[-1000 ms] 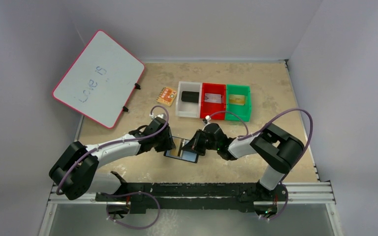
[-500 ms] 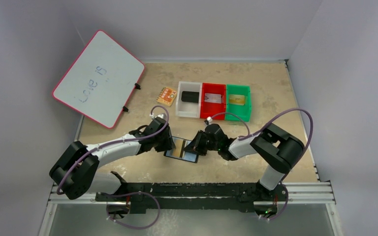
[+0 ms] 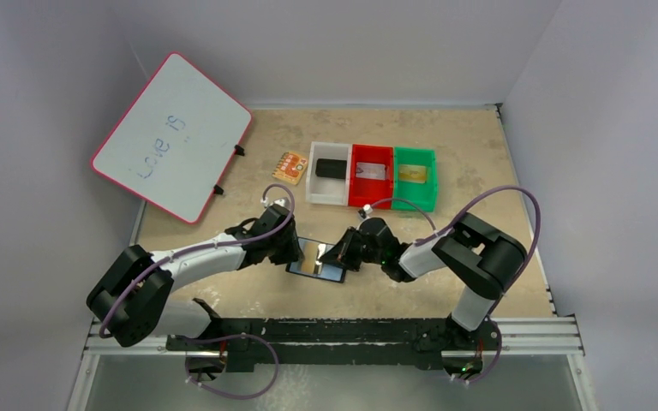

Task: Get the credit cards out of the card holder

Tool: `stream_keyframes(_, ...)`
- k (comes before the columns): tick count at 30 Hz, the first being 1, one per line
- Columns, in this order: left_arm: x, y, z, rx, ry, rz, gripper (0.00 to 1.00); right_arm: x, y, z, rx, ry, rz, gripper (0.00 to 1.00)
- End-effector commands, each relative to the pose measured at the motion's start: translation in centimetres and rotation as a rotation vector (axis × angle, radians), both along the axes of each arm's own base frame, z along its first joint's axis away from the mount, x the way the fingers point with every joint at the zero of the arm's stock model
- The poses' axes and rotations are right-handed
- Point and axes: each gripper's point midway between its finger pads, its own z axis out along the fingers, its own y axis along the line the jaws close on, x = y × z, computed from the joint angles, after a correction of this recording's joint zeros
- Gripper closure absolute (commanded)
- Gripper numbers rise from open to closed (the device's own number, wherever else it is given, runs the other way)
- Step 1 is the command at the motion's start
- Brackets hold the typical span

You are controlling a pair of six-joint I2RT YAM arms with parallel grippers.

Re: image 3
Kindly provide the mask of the black leather card holder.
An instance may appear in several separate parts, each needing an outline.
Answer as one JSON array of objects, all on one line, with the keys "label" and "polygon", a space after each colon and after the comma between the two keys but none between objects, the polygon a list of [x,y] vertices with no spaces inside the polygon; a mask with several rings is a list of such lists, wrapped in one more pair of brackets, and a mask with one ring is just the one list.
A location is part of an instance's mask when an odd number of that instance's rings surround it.
[{"label": "black leather card holder", "polygon": [[285,267],[286,272],[331,283],[344,282],[345,269],[320,262],[320,257],[329,251],[333,244],[304,237],[299,237],[298,242],[302,251],[302,258],[287,264]]}]

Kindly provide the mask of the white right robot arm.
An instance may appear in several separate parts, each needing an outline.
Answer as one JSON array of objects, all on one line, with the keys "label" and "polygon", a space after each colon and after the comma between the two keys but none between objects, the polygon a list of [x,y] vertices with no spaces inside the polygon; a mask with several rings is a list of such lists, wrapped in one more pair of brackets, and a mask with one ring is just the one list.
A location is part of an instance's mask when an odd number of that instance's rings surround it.
[{"label": "white right robot arm", "polygon": [[449,269],[464,289],[449,316],[446,335],[453,346],[468,348],[479,339],[480,325],[527,257],[527,250],[515,238],[467,213],[447,234],[422,245],[401,242],[384,219],[371,217],[348,228],[318,260],[347,271],[359,271],[363,263],[376,264],[397,283]]}]

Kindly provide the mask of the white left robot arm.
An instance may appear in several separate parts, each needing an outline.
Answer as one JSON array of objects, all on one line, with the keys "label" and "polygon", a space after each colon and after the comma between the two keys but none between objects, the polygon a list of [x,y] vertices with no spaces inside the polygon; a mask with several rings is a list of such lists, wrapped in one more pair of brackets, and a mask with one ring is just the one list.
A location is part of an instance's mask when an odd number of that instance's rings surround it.
[{"label": "white left robot arm", "polygon": [[126,247],[87,296],[101,326],[99,336],[131,347],[147,337],[188,338],[198,349],[218,345],[219,316],[203,300],[171,303],[170,295],[212,275],[240,271],[269,260],[287,265],[302,257],[291,210],[268,206],[210,240],[174,250]]}]

